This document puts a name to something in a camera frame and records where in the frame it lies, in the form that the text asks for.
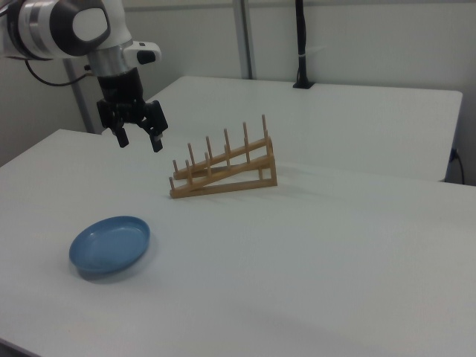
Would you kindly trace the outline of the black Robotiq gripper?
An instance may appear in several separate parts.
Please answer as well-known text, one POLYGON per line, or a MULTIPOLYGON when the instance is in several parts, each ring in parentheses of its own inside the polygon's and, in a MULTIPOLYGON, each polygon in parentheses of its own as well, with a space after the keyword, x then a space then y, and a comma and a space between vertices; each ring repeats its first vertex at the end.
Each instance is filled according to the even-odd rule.
POLYGON ((161 104, 154 100, 146 103, 138 69, 112 76, 98 77, 103 99, 97 101, 100 121, 105 129, 110 129, 121 148, 129 144, 124 123, 138 123, 149 134, 154 152, 163 149, 161 139, 168 129, 161 104))

